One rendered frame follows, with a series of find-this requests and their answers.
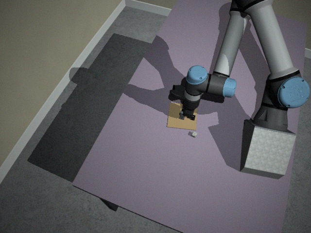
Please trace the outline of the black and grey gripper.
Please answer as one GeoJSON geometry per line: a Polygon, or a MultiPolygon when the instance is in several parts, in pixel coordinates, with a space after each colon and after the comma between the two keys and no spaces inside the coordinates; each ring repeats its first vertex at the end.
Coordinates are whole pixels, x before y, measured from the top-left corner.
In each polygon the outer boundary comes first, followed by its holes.
{"type": "Polygon", "coordinates": [[[180,119],[184,120],[184,117],[192,117],[194,109],[199,106],[201,95],[191,96],[185,91],[185,86],[182,85],[173,85],[171,96],[176,99],[183,100],[182,111],[180,113],[180,119]]]}

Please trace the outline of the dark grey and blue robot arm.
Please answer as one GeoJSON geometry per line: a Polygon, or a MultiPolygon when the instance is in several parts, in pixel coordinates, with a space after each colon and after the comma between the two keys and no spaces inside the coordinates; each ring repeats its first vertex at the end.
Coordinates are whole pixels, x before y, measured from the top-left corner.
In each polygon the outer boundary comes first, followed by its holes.
{"type": "Polygon", "coordinates": [[[294,67],[272,4],[274,0],[232,0],[230,19],[213,74],[202,66],[192,66],[186,76],[185,91],[233,97],[237,82],[229,78],[248,20],[252,20],[271,74],[268,75],[260,109],[253,123],[287,131],[288,108],[302,106],[310,87],[294,67]],[[281,104],[281,105],[280,105],[281,104]]]}

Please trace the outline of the tan flat mat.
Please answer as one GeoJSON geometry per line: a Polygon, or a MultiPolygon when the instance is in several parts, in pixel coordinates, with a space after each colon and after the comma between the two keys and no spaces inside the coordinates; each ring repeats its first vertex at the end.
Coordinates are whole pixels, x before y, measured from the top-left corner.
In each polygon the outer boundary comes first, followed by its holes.
{"type": "Polygon", "coordinates": [[[170,103],[168,124],[167,127],[196,130],[197,121],[197,108],[194,110],[195,120],[191,120],[190,117],[185,116],[184,120],[180,119],[180,113],[182,111],[183,104],[170,103]]]}

